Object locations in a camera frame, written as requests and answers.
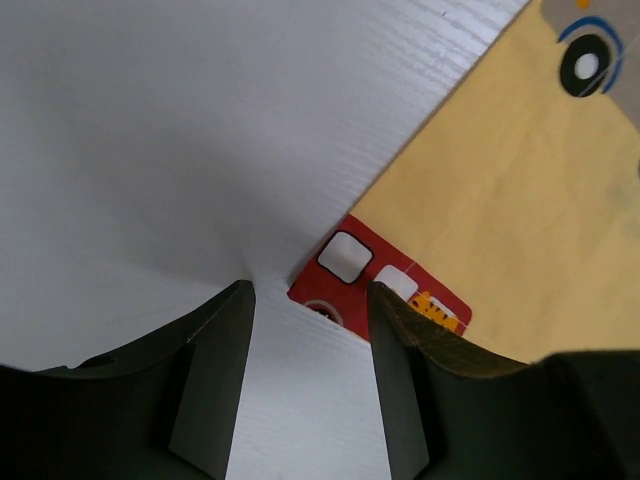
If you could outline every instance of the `white square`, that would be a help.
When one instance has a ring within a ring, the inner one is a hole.
[[[345,283],[353,283],[373,254],[352,235],[336,233],[318,256],[318,263]]]
[[[403,271],[397,269],[393,265],[386,265],[374,279],[376,282],[382,282],[391,290],[396,292],[405,302],[408,301],[416,290],[418,290],[417,282]]]

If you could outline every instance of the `white table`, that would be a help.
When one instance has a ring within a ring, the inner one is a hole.
[[[233,279],[229,479],[388,479],[368,344],[291,272],[523,0],[0,3],[0,362],[77,365]]]

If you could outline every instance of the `yellow surface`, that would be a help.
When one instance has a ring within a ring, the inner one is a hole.
[[[351,212],[524,361],[640,347],[640,135],[562,90],[556,41],[534,1]]]

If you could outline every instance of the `blue curved line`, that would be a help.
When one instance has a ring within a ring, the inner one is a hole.
[[[613,74],[611,75],[611,78],[602,89],[602,93],[607,93],[609,90],[611,90],[611,87],[613,87],[613,84],[616,83],[616,80],[618,79],[618,75],[620,75],[620,71],[622,70],[622,57],[624,56],[624,45],[622,44],[622,40],[620,40],[620,36],[618,35],[618,32],[615,31],[615,29],[609,24],[609,22],[607,22],[604,18],[597,17],[595,15],[582,17],[581,19],[576,20],[571,25],[569,25],[560,34],[560,38],[558,39],[558,42],[562,42],[564,39],[566,39],[569,35],[571,35],[577,29],[587,25],[594,25],[604,30],[605,33],[613,39],[614,43],[616,44],[616,49],[618,50],[617,52],[618,58],[616,60],[616,66],[613,69]]]

